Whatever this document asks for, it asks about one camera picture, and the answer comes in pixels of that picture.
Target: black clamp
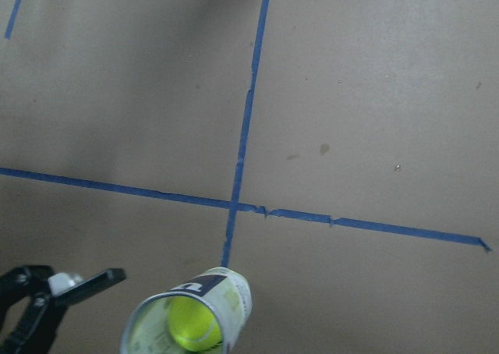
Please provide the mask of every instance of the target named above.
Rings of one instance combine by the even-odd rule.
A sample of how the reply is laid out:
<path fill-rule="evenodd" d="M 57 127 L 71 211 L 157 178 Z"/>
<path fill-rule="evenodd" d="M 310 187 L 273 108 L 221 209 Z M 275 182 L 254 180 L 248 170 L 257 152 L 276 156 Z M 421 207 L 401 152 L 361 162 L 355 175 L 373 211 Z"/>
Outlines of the black clamp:
<path fill-rule="evenodd" d="M 0 345 L 0 354 L 45 354 L 68 307 L 126 279 L 121 268 L 109 268 L 83 281 L 77 275 L 54 274 L 49 266 L 16 267 L 0 277 L 0 330 L 7 310 L 24 297 L 30 303 L 16 329 Z"/>

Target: tennis ball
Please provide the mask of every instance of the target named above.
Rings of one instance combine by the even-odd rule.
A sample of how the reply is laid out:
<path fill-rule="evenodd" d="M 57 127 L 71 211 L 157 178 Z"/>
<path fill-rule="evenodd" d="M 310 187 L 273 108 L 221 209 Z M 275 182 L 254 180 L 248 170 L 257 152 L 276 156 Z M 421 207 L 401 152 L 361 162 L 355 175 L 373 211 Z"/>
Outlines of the tennis ball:
<path fill-rule="evenodd" d="M 221 341 L 217 319 L 203 303 L 185 296 L 172 297 L 168 329 L 177 344 L 191 352 L 202 352 Z"/>

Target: blue tape line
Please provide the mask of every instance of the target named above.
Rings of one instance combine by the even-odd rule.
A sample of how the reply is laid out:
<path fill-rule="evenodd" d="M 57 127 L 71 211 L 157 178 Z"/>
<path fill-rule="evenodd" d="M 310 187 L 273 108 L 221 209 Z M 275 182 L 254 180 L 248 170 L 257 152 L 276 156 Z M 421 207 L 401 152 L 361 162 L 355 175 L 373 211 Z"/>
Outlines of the blue tape line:
<path fill-rule="evenodd" d="M 38 180 L 44 182 L 54 182 L 57 184 L 79 186 L 82 188 L 106 190 L 108 192 L 129 194 L 132 196 L 146 196 L 148 198 L 156 198 L 158 200 L 172 200 L 174 202 L 183 202 L 184 204 L 199 204 L 201 206 L 217 207 L 228 209 L 229 202 L 226 200 L 215 200 L 211 198 L 203 198 L 201 196 L 187 196 L 176 193 L 162 193 L 157 190 L 149 190 L 142 188 L 134 188 L 132 186 L 124 186 L 117 184 L 109 184 L 106 182 L 95 182 L 82 179 L 71 179 L 56 175 L 45 175 L 44 173 L 20 171 L 17 169 L 0 168 L 0 175 L 19 177 L 21 179 Z"/>
<path fill-rule="evenodd" d="M 428 229 L 401 227 L 398 225 L 373 223 L 371 221 L 347 218 L 334 219 L 333 224 L 343 225 L 345 227 L 367 229 L 370 231 L 395 233 L 397 235 L 411 235 L 414 237 L 423 237 L 424 239 L 438 239 L 440 241 L 465 243 L 466 245 L 482 246 L 486 251 L 492 250 L 481 238 L 470 235 L 458 235 L 455 233 L 437 232 Z"/>
<path fill-rule="evenodd" d="M 269 216 L 278 216 L 281 218 L 298 219 L 305 221 L 315 221 L 316 223 L 325 223 L 331 225 L 331 216 L 322 214 L 310 214 L 308 212 L 302 211 L 292 211 L 292 210 L 272 210 L 268 213 Z"/>
<path fill-rule="evenodd" d="M 257 86 L 258 67 L 260 65 L 260 55 L 264 42 L 265 23 L 267 21 L 267 11 L 270 0 L 262 0 L 260 8 L 260 18 L 258 19 L 257 36 L 255 37 L 255 47 L 253 49 L 253 61 L 251 62 L 251 85 L 246 95 L 246 105 L 242 118 L 241 138 L 239 139 L 239 152 L 237 164 L 235 165 L 234 184 L 232 185 L 231 205 L 228 211 L 227 228 L 225 231 L 225 244 L 221 258 L 221 266 L 227 267 L 231 253 L 232 237 L 234 236 L 235 216 L 238 211 L 239 196 L 241 193 L 242 173 L 244 171 L 244 158 L 246 157 L 246 143 L 250 132 L 251 111 L 253 110 L 253 99 L 255 87 Z"/>
<path fill-rule="evenodd" d="M 148 198 L 154 198 L 159 200 L 172 200 L 175 202 L 183 202 L 186 204 L 197 204 L 200 206 L 223 208 L 225 210 L 228 210 L 231 206 L 231 202 L 228 202 L 227 200 L 214 200 L 211 198 L 203 198 L 200 196 L 187 196 L 184 194 L 176 194 L 176 193 L 162 193 L 158 192 L 157 190 L 134 188 L 131 186 L 109 184 L 106 182 L 71 179 L 69 177 L 46 175 L 44 173 L 21 171 L 18 169 L 11 169 L 11 168 L 0 168 L 0 175 L 12 176 L 21 179 L 37 180 L 42 182 L 53 182 L 56 184 L 78 186 L 88 189 L 106 190 L 108 192 L 129 194 L 134 196 L 145 196 Z M 473 237 L 470 235 L 458 235 L 454 233 L 445 233 L 445 232 L 430 231 L 427 229 L 401 227 L 397 225 L 388 225 L 388 224 L 374 223 L 371 221 L 361 221 L 361 220 L 354 220 L 347 218 L 340 218 L 333 220 L 331 216 L 328 215 L 311 214 L 302 211 L 278 209 L 268 212 L 265 206 L 254 206 L 252 204 L 238 203 L 237 210 L 244 212 L 253 212 L 255 214 L 262 214 L 265 216 L 270 215 L 281 218 L 291 218 L 296 220 L 325 223 L 329 225 L 342 225 L 351 228 L 367 229 L 371 231 L 396 233 L 399 235 L 412 235 L 415 237 L 423 237 L 426 239 L 439 239 L 441 241 L 464 243 L 466 245 L 482 246 L 486 251 L 492 251 L 492 249 L 480 237 Z"/>
<path fill-rule="evenodd" d="M 12 30 L 14 29 L 14 24 L 16 23 L 17 13 L 19 11 L 19 7 L 21 6 L 22 0 L 16 0 L 14 2 L 14 8 L 12 9 L 12 13 L 10 14 L 9 23 L 7 24 L 7 30 L 5 31 L 5 38 L 10 40 L 10 36 L 12 35 Z"/>

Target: cardboard surface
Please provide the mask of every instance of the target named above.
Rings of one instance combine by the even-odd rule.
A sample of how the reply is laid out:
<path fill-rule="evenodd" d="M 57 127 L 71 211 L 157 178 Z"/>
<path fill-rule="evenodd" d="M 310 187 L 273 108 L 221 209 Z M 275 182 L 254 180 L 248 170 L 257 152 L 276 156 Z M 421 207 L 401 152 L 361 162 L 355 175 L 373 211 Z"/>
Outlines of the cardboard surface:
<path fill-rule="evenodd" d="M 1 175 L 2 273 L 129 276 L 69 310 L 54 354 L 117 352 L 139 302 L 220 264 L 260 4 L 22 0 L 0 41 L 0 168 L 225 207 Z M 2 35 L 13 5 L 0 0 Z M 240 197 L 259 214 L 237 214 L 229 264 L 253 291 L 235 354 L 497 351 L 497 11 L 271 0 Z"/>

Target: stain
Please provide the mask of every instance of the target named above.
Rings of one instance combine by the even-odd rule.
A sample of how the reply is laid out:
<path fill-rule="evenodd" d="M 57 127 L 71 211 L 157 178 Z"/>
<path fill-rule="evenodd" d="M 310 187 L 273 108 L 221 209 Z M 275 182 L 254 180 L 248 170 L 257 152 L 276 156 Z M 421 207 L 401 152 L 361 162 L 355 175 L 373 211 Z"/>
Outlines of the stain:
<path fill-rule="evenodd" d="M 201 258 L 191 257 L 187 258 L 183 261 L 184 266 L 192 266 L 193 264 L 201 262 Z"/>
<path fill-rule="evenodd" d="M 320 145 L 320 155 L 324 155 L 326 154 L 327 152 L 329 152 L 329 150 L 331 149 L 331 147 L 329 146 L 328 143 L 323 143 L 322 145 Z"/>

